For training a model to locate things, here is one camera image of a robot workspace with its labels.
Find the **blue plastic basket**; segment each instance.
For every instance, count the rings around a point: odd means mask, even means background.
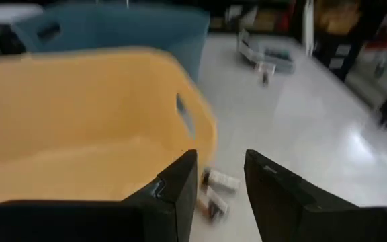
[[[192,8],[67,4],[12,26],[28,52],[150,46],[170,52],[198,78],[209,15]]]

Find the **white floor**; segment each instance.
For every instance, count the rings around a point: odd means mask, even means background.
[[[215,167],[242,179],[228,196],[228,218],[215,225],[194,216],[191,241],[260,241],[244,183],[246,149],[255,149],[304,179],[358,206],[387,206],[387,134],[370,109],[291,40],[292,75],[263,88],[239,62],[235,36],[215,35],[203,51],[198,88],[218,122]]]

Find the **yellow plastic basket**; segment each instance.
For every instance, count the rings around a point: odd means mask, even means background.
[[[188,149],[205,165],[215,143],[210,108],[164,52],[0,61],[0,202],[123,200]]]

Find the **white tiled floor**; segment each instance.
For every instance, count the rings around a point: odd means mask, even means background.
[[[226,221],[209,225],[196,214],[191,241],[260,241],[244,184],[246,149],[359,206],[387,206],[387,134],[369,109],[291,40],[266,38],[287,48],[292,75],[276,75],[268,88],[239,62],[236,37],[207,39],[198,88],[218,121],[214,165],[243,180],[230,198]]]

